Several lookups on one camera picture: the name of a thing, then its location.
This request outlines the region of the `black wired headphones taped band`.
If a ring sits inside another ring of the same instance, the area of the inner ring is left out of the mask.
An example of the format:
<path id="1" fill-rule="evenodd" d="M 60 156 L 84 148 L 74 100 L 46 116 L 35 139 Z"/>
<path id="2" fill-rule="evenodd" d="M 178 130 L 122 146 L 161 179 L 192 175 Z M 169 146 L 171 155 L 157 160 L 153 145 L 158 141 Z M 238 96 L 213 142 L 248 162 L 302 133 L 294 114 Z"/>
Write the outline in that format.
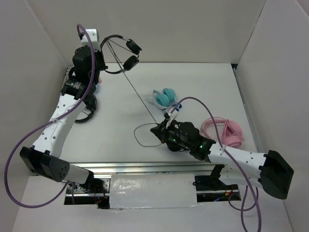
<path id="1" fill-rule="evenodd" d="M 117 38 L 117 39 L 121 39 L 121 40 L 125 41 L 126 47 L 124 47 L 124 46 L 120 45 L 119 43 L 116 43 L 115 41 L 113 41 L 113 38 Z M 117 55 L 116 51 L 114 50 L 112 44 L 117 45 L 118 47 L 128 51 L 131 54 L 131 56 L 128 57 L 125 62 L 122 62 L 121 59 L 119 58 L 119 56 Z M 137 95 L 137 97 L 139 98 L 139 100 L 141 101 L 141 103 L 143 104 L 143 106 L 145 107 L 145 109 L 147 110 L 147 112 L 149 113 L 149 115 L 151 116 L 151 118 L 153 119 L 152 123 L 141 124 L 133 130 L 133 135 L 134 135 L 136 142 L 141 147 L 145 147 L 145 148 L 160 147 L 162 145 L 161 142 L 159 144 L 156 144 L 156 145 L 144 145 L 138 140 L 137 135 L 136 135 L 137 130 L 144 127 L 144 126 L 157 125 L 157 121 L 156 121 L 155 117 L 153 116 L 153 114 L 149 110 L 148 106 L 146 105 L 145 101 L 142 99 L 140 94 L 137 92 L 136 88 L 134 87 L 134 85 L 132 84 L 132 82 L 130 81 L 130 79 L 128 78 L 128 76 L 126 74 L 126 72 L 132 70 L 139 63 L 140 52 L 142 51 L 141 47 L 138 46 L 132 39 L 126 38 L 126 37 L 124 37 L 122 35 L 118 35 L 118 34 L 113 34 L 113 35 L 107 36 L 106 38 L 103 39 L 103 41 L 100 44 L 101 52 L 103 52 L 103 47 L 105 45 L 108 47 L 108 49 L 109 49 L 111 55 L 113 56 L 116 64 L 119 66 L 118 71 L 112 72 L 112 71 L 108 71 L 108 68 L 106 68 L 105 72 L 108 73 L 108 74 L 112 74 L 112 75 L 117 75 L 117 74 L 122 73 L 124 75 L 124 77 L 126 78 L 126 80 L 128 81 L 128 83 L 130 84 L 130 86 L 132 87 L 132 89 L 134 90 L 134 92 Z"/>

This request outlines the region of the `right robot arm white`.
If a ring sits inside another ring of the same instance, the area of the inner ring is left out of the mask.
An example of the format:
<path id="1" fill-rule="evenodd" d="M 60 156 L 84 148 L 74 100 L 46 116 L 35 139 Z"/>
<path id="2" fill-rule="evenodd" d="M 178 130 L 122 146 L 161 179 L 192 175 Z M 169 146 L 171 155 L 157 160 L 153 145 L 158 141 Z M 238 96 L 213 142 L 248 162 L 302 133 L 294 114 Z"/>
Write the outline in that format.
<path id="1" fill-rule="evenodd" d="M 181 149 L 200 161 L 215 163 L 210 183 L 215 189 L 225 185 L 252 185 L 268 195 L 285 200 L 294 170 L 280 153 L 249 151 L 220 145 L 202 136 L 191 122 L 164 120 L 150 129 L 173 152 Z"/>

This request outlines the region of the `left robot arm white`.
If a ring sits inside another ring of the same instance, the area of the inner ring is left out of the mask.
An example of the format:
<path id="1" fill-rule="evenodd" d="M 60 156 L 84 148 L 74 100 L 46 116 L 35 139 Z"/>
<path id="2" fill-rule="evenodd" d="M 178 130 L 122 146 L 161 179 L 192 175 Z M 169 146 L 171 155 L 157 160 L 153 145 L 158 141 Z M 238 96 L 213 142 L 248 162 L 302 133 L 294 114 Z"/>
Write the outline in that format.
<path id="1" fill-rule="evenodd" d="M 37 175 L 56 182 L 69 181 L 77 184 L 83 192 L 101 192 L 104 181 L 94 177 L 90 170 L 80 168 L 60 159 L 64 142 L 74 123 L 86 123 L 97 109 L 94 94 L 100 71 L 105 69 L 101 50 L 94 51 L 88 46 L 75 50 L 72 58 L 74 66 L 70 69 L 57 107 L 46 126 L 31 147 L 22 147 L 20 157 Z"/>

